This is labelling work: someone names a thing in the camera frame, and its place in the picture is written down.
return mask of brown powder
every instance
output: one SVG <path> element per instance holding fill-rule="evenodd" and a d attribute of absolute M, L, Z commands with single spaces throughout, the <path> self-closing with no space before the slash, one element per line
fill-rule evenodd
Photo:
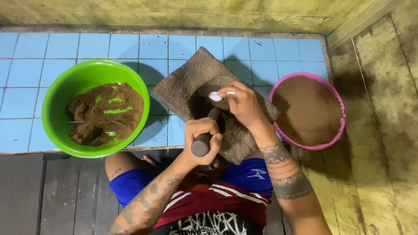
<path fill-rule="evenodd" d="M 68 105 L 74 121 L 85 122 L 74 124 L 70 138 L 87 146 L 126 139 L 138 126 L 143 110 L 141 95 L 127 83 L 95 87 L 77 95 Z"/>
<path fill-rule="evenodd" d="M 277 125 L 304 146 L 329 143 L 337 135 L 343 114 L 338 99 L 320 82 L 304 76 L 283 81 L 273 94 L 280 110 Z"/>

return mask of white stripe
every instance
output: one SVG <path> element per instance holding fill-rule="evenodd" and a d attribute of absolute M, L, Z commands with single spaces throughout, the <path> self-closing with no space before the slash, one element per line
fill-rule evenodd
<path fill-rule="evenodd" d="M 213 191 L 215 191 L 217 193 L 220 193 L 220 194 L 224 195 L 225 197 L 231 197 L 232 196 L 231 194 L 228 194 L 228 193 L 226 193 L 226 192 L 224 192 L 222 190 L 219 190 L 219 189 L 209 188 L 209 190 L 213 190 Z"/>
<path fill-rule="evenodd" d="M 256 202 L 256 203 L 263 203 L 265 206 L 267 206 L 267 203 L 265 203 L 264 201 L 258 200 L 258 199 L 254 198 L 254 197 L 250 197 L 250 196 L 245 195 L 245 194 L 242 194 L 242 193 L 238 192 L 237 190 L 230 189 L 230 188 L 227 188 L 225 186 L 217 185 L 217 184 L 213 184 L 212 186 L 215 186 L 215 187 L 218 187 L 218 188 L 221 188 L 221 189 L 229 190 L 229 191 L 235 193 L 237 196 L 240 196 L 242 198 L 251 200 L 251 201 Z"/>
<path fill-rule="evenodd" d="M 173 196 L 171 197 L 171 199 L 175 198 L 177 195 L 179 195 L 180 193 L 184 193 L 183 191 L 178 191 L 177 193 L 173 194 Z"/>
<path fill-rule="evenodd" d="M 163 213 L 166 212 L 166 210 L 168 210 L 172 205 L 174 205 L 176 202 L 180 201 L 181 199 L 183 199 L 185 196 L 190 195 L 191 193 L 185 193 L 183 194 L 181 197 L 178 197 L 176 200 L 173 200 L 172 202 L 170 202 L 167 207 L 164 209 Z"/>
<path fill-rule="evenodd" d="M 256 197 L 258 197 L 258 198 L 260 198 L 260 199 L 263 199 L 263 200 L 265 200 L 266 202 L 267 202 L 267 199 L 266 198 L 263 198 L 260 194 L 258 194 L 258 193 L 250 193 L 250 194 L 254 194 Z"/>

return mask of person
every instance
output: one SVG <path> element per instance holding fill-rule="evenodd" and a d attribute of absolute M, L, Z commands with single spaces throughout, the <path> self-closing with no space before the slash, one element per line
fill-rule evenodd
<path fill-rule="evenodd" d="M 331 234 L 312 186 L 280 142 L 254 91 L 233 82 L 218 94 L 228 98 L 230 112 L 254 136 L 262 158 L 231 164 L 203 193 L 179 191 L 183 178 L 199 165 L 210 165 L 220 150 L 222 135 L 208 117 L 186 123 L 184 151 L 156 177 L 146 167 L 153 163 L 148 156 L 143 161 L 129 152 L 108 156 L 110 188 L 124 207 L 110 234 L 261 235 L 272 189 L 295 235 Z M 196 157 L 190 146 L 203 133 L 213 135 L 210 152 Z"/>

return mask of pink woven basket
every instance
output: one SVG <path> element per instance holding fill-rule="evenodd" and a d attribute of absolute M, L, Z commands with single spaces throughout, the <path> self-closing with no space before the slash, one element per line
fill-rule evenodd
<path fill-rule="evenodd" d="M 313 151 L 327 148 L 327 147 L 333 145 L 341 137 L 342 132 L 344 131 L 345 119 L 346 119 L 345 112 L 344 112 L 345 111 L 345 108 L 344 108 L 344 104 L 342 102 L 342 99 L 341 99 L 340 95 L 338 94 L 337 90 L 335 90 L 335 88 L 327 80 L 323 79 L 322 77 L 320 77 L 320 76 L 318 76 L 316 74 L 305 73 L 305 72 L 292 73 L 292 74 L 286 75 L 282 79 L 280 79 L 276 84 L 274 84 L 273 88 L 271 89 L 270 96 L 269 96 L 268 100 L 270 102 L 272 102 L 272 100 L 273 100 L 273 94 L 276 91 L 277 87 L 280 85 L 280 83 L 282 83 L 283 81 L 285 81 L 285 80 L 287 80 L 287 79 L 289 79 L 291 77 L 297 77 L 297 76 L 305 76 L 305 77 L 310 78 L 310 79 L 315 79 L 316 81 L 324 84 L 329 89 L 329 91 L 339 100 L 340 105 L 341 105 L 342 118 L 340 120 L 341 126 L 338 129 L 338 134 L 329 143 L 325 143 L 325 144 L 321 144 L 321 145 L 316 145 L 316 146 L 304 146 L 304 145 L 301 145 L 299 143 L 296 143 L 295 141 L 291 140 L 288 136 L 286 136 L 283 133 L 283 131 L 280 130 L 280 127 L 276 123 L 274 123 L 273 126 L 276 129 L 277 133 L 285 141 L 289 142 L 292 145 L 295 145 L 295 146 L 300 147 L 300 148 L 308 149 L 308 150 L 313 150 Z"/>

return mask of concrete wall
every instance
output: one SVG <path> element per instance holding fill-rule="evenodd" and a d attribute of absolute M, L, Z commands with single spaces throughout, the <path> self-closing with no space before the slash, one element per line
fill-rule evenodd
<path fill-rule="evenodd" d="M 372 0 L 0 0 L 0 25 L 224 28 L 329 34 Z"/>
<path fill-rule="evenodd" d="M 417 16 L 407 0 L 331 55 L 362 234 L 418 231 Z"/>

